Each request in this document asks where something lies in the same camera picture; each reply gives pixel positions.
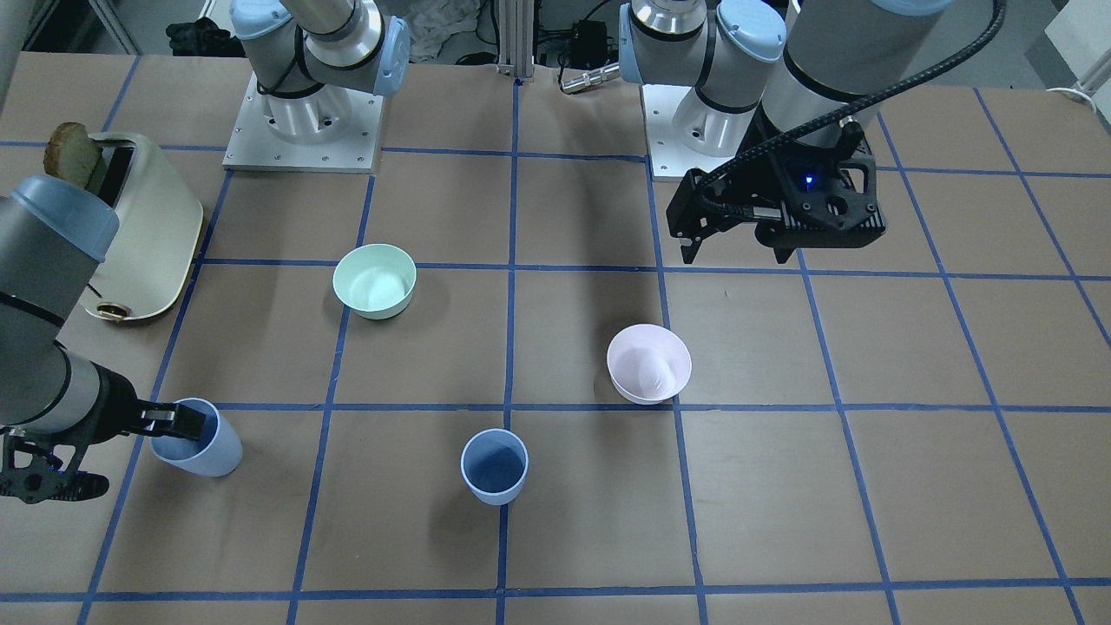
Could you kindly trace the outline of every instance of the grid square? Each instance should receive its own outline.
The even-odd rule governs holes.
[[[850,413],[892,579],[1055,577],[992,413]]]
[[[0,623],[53,625],[77,623],[80,603],[0,603]]]
[[[623,404],[605,351],[634,324],[662,325],[652,273],[517,271],[513,402]]]
[[[1013,171],[975,92],[923,85],[883,102],[903,167]]]
[[[648,205],[641,162],[521,159],[517,261],[654,265]]]
[[[333,413],[304,589],[494,587],[498,508],[467,490],[459,455],[500,425],[497,413]]]
[[[243,442],[243,461],[227,477],[199,480],[143,443],[101,591],[292,586],[321,415],[222,414]]]
[[[513,79],[493,65],[410,64],[382,120],[393,148],[508,151],[512,133]]]
[[[709,595],[713,625],[891,625],[883,593]]]
[[[342,303],[331,266],[203,266],[160,397],[318,404]]]
[[[489,625],[496,609],[493,599],[302,601],[297,625]]]
[[[136,394],[149,400],[176,317],[177,304],[152,320],[114,324],[89,315],[78,303],[58,334],[58,341],[73,354],[128,379]]]
[[[878,171],[875,185],[880,211],[888,223],[887,232],[861,249],[808,249],[808,266],[864,271],[938,270],[902,175],[895,171]]]
[[[1111,623],[1111,588],[1072,587],[1084,623]]]
[[[640,85],[619,80],[604,89],[564,95],[559,90],[558,73],[559,70],[538,65],[534,80],[520,88],[521,151],[648,153]]]
[[[209,258],[339,260],[358,243],[367,175],[240,171]]]
[[[1111,172],[1111,137],[1088,104],[1044,91],[980,92],[1023,171]]]
[[[504,271],[419,269],[413,299],[397,317],[352,312],[336,401],[501,404],[507,282]]]
[[[1017,175],[909,175],[945,270],[1064,273],[1061,255]]]
[[[508,262],[511,163],[508,157],[382,153],[368,242],[392,242],[418,262]]]
[[[753,226],[744,223],[707,239],[699,248],[693,264],[683,263],[679,239],[672,238],[668,229],[668,204],[671,203],[678,188],[679,182],[652,182],[655,222],[660,229],[660,251],[664,266],[799,268],[799,261],[794,255],[783,264],[775,262],[775,254],[771,248],[760,244],[755,240]]]
[[[42,502],[33,506],[14,497],[0,497],[3,593],[83,593],[89,588],[133,444],[132,438],[119,437],[92,447],[86,455],[81,471],[103,475],[111,483],[102,497],[79,504]]]
[[[905,625],[1075,625],[1062,588],[957,588],[895,593]]]
[[[673,625],[698,622],[694,595],[506,599],[507,625]]]
[[[693,584],[670,413],[513,413],[529,476],[508,587]]]
[[[1111,405],[1111,351],[1075,284],[954,280],[1001,404]]]
[[[684,412],[683,431],[707,584],[879,581],[837,414]]]
[[[1083,274],[1111,274],[1111,180],[1098,178],[1030,178],[1045,220],[1069,258]]]
[[[288,611],[288,602],[99,602],[89,625],[283,623]]]
[[[100,132],[134,59],[116,54],[82,54],[80,59],[76,62],[72,56],[47,52],[19,54],[0,117],[0,140],[47,141],[66,121]]]
[[[1108,415],[1007,415],[1014,445],[1065,572],[1111,577],[1111,420]]]
[[[227,145],[250,78],[247,59],[141,57],[112,130],[159,144]]]
[[[811,282],[844,402],[988,402],[940,278],[814,275]]]
[[[0,195],[10,195],[23,178],[42,173],[42,154],[43,148],[0,145]]]
[[[694,372],[684,404],[831,404],[798,275],[669,273],[671,330]]]

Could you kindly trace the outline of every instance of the cup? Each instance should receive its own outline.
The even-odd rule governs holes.
[[[508,430],[486,430],[471,437],[459,458],[467,487],[482,503],[503,506],[524,486],[529,473],[529,451]]]
[[[236,471],[243,460],[243,444],[234,429],[210,402],[199,397],[178,400],[204,415],[200,441],[186,441],[172,436],[150,440],[154,456],[180,470],[206,477],[220,477]]]

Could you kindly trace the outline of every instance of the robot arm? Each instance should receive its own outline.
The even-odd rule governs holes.
[[[900,81],[950,2],[809,0],[779,50],[761,36],[770,30],[759,0],[721,0],[715,11],[707,11],[703,0],[633,0],[622,7],[622,75],[693,84],[709,109],[692,117],[690,107],[684,113],[680,105],[677,123],[681,114],[694,119],[687,134],[709,128],[712,114],[749,115],[738,155],[709,173],[688,171],[668,205],[668,226],[680,239],[683,261],[693,262],[707,236],[743,222],[757,224],[757,240],[773,248],[779,262],[798,248],[857,248],[879,238],[887,224],[863,127],[880,101],[963,62],[1002,26],[1004,0],[993,0],[992,21],[975,41]],[[734,44],[727,50],[745,54],[734,52],[719,63],[722,39]],[[691,82],[702,49],[705,61]],[[665,50],[678,50],[681,62],[658,69]]]
[[[200,438],[203,415],[142,402],[127,379],[57,342],[118,228],[108,204],[57,178],[32,175],[0,196],[0,495],[91,500],[109,484],[78,471],[90,445],[120,434]],[[68,464],[57,445],[74,448]]]

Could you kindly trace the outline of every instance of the cable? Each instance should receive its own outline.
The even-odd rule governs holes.
[[[601,9],[602,7],[604,7],[605,3],[609,2],[609,1],[610,0],[602,0],[601,2],[599,2],[593,9],[590,10],[589,13],[587,13],[587,17],[582,18],[582,21],[589,20],[590,16],[593,16],[595,12],[598,12],[598,9]]]
[[[963,63],[964,61],[972,58],[973,54],[982,50],[983,47],[987,46],[988,42],[991,41],[995,37],[995,34],[999,33],[999,29],[1002,28],[1003,26],[1003,13],[1005,12],[1007,12],[1007,0],[992,0],[991,21],[988,23],[988,28],[985,28],[983,32],[980,33],[979,37],[973,39],[972,42],[965,46],[964,48],[961,48],[960,50],[958,50],[950,57],[945,58],[944,60],[911,77],[904,78],[903,80],[900,80],[894,84],[881,89],[872,94],[857,98],[855,100],[849,102],[848,104],[832,112],[828,112],[805,123],[795,125],[794,128],[788,130],[787,132],[782,132],[770,139],[765,139],[763,142],[758,143],[744,150],[743,152],[737,154],[735,157],[729,159],[728,161],[715,168],[713,171],[710,171],[709,173],[703,175],[702,179],[699,180],[698,183],[694,185],[694,192],[701,193],[705,191],[710,187],[710,184],[713,184],[718,180],[721,180],[723,177],[729,175],[738,168],[740,168],[742,164],[745,164],[757,158],[760,158],[772,150],[779,149],[800,137],[805,137],[807,134],[810,134],[814,130],[824,128],[825,125],[829,125],[830,123],[833,123],[835,121],[840,121],[841,119],[844,119],[850,114],[860,112],[867,109],[868,107],[873,107],[882,102],[883,100],[893,98],[894,95],[898,95],[899,93],[902,93],[908,89],[918,87],[923,82],[933,80],[934,78]],[[705,203],[710,208],[720,209],[723,205],[713,201],[708,201],[708,198],[702,198],[702,200],[703,203]]]

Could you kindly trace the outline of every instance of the bowl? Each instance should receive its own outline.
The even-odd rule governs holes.
[[[406,309],[417,283],[417,263],[389,243],[370,243],[347,253],[332,273],[332,290],[360,317],[388,320]]]
[[[691,379],[691,355],[682,340],[652,324],[618,333],[605,351],[605,366],[613,387],[633,404],[659,404]]]

